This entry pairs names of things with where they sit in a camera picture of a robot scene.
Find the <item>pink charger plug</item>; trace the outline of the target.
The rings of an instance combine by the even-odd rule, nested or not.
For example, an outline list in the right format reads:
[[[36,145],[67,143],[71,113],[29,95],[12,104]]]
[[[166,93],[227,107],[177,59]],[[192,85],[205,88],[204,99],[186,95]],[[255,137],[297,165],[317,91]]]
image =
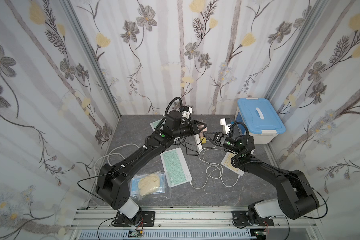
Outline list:
[[[203,129],[203,128],[207,128],[207,125],[205,125],[205,124],[200,124],[199,127],[198,127],[198,129]]]

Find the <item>white power strip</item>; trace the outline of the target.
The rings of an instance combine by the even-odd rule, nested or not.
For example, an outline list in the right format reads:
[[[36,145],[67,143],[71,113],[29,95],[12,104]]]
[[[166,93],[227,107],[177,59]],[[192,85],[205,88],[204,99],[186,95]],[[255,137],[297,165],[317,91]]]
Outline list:
[[[200,138],[200,135],[194,135],[194,139],[195,139],[195,144],[197,147],[197,151],[200,152],[203,147],[202,147],[202,139]]]

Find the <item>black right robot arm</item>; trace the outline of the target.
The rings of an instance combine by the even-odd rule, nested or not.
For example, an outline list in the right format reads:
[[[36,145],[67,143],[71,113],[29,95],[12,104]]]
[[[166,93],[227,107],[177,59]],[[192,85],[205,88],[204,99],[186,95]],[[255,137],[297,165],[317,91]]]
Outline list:
[[[231,164],[245,173],[253,174],[276,188],[277,198],[258,201],[248,206],[248,225],[259,225],[274,216],[285,216],[295,220],[319,208],[319,200],[305,175],[298,170],[287,171],[258,160],[252,151],[254,138],[250,135],[230,137],[221,132],[203,132],[211,143],[234,153]]]

